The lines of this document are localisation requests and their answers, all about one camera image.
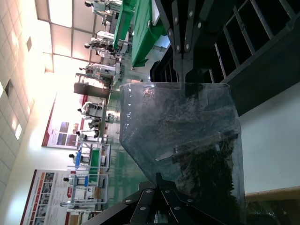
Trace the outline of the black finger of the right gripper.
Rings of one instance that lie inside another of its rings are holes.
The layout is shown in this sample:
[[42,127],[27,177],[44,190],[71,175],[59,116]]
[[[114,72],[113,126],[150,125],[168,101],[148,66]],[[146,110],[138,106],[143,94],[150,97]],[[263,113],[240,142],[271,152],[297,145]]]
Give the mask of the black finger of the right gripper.
[[178,1],[171,0],[169,2],[169,30],[171,31],[171,44],[173,49],[173,69],[178,74],[178,82],[180,88],[183,88],[182,84],[182,65],[181,65],[181,40],[180,40],[180,26],[179,26],[179,12],[178,12]]
[[185,97],[194,99],[202,90],[203,74],[209,68],[209,50],[200,46],[203,37],[203,21],[200,19],[201,6],[190,0],[187,7],[185,34],[182,40],[182,85]]

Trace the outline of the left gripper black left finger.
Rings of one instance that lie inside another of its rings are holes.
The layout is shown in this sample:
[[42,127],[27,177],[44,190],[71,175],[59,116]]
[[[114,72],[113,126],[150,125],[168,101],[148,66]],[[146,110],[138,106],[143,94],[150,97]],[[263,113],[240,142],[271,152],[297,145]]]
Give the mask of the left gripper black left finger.
[[138,191],[122,200],[129,212],[127,225],[161,225],[162,210],[159,209],[159,186],[151,182],[139,184]]

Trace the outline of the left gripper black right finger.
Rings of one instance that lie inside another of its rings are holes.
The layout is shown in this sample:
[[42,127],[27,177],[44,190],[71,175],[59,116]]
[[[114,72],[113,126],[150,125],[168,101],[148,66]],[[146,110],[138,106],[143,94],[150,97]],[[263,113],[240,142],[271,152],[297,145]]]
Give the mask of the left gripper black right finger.
[[183,202],[177,196],[177,187],[174,182],[160,178],[160,189],[162,196],[168,206],[172,219],[177,225],[195,225],[185,209]]

